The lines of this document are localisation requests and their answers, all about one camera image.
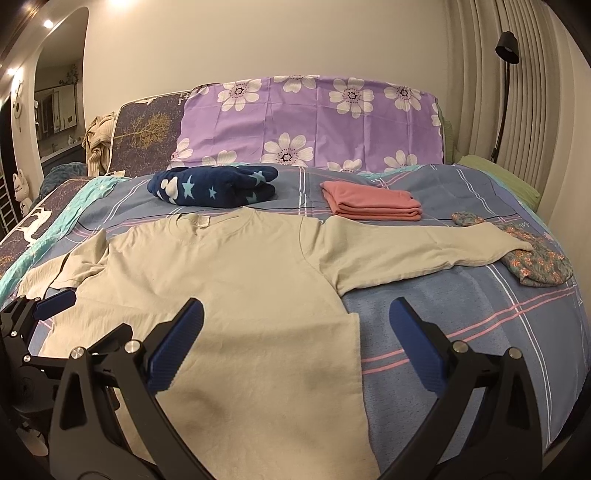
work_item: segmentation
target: floral fabric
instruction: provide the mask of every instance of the floral fabric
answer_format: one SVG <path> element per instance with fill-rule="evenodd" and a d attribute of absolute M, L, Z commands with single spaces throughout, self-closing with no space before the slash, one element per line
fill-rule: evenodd
<path fill-rule="evenodd" d="M 184 104 L 169 168 L 260 162 L 383 173 L 441 164 L 434 112 L 430 93 L 354 77 L 209 85 Z"/>
<path fill-rule="evenodd" d="M 455 224 L 470 226 L 484 222 L 484 218 L 471 212 L 457 212 L 452 215 Z M 573 267 L 568 258 L 556 253 L 545 245 L 541 236 L 526 232 L 513 223 L 497 225 L 508 234 L 531 243 L 534 249 L 513 250 L 501 261 L 519 282 L 530 287 L 553 287 L 566 282 L 573 276 Z"/>

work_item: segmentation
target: teal blanket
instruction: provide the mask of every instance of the teal blanket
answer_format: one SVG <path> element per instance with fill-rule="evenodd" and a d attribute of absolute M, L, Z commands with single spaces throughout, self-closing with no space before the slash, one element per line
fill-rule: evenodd
<path fill-rule="evenodd" d="M 53 244 L 70 232 L 86 207 L 95 200 L 108 195 L 117 183 L 125 180 L 129 179 L 97 177 L 84 185 L 47 231 L 0 278 L 0 304 L 3 305 L 6 302 L 27 271 L 45 255 Z"/>

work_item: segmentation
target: cabinet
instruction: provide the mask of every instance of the cabinet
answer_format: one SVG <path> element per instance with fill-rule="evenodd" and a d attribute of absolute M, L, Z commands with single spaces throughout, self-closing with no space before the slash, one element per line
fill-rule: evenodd
<path fill-rule="evenodd" d="M 63 85 L 35 92 L 38 140 L 77 125 L 75 90 L 75 85 Z"/>

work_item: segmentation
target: folded pink towel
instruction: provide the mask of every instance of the folded pink towel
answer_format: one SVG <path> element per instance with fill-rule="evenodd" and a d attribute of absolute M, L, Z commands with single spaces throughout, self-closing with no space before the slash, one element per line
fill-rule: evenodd
<path fill-rule="evenodd" d="M 322 195 L 330 210 L 352 220 L 421 219 L 421 204 L 404 190 L 387 190 L 348 181 L 325 181 Z"/>

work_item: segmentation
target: beige t-shirt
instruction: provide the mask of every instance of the beige t-shirt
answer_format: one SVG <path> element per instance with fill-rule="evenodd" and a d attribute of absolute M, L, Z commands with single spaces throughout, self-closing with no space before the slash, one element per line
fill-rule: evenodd
<path fill-rule="evenodd" d="M 158 402 L 219 480 L 375 480 L 359 318 L 339 296 L 531 245 L 491 223 L 372 226 L 242 208 L 99 232 L 27 274 L 20 293 L 77 287 L 42 348 L 67 356 L 122 322 L 144 339 L 189 297 L 205 324 Z M 146 455 L 124 408 L 133 450 Z"/>

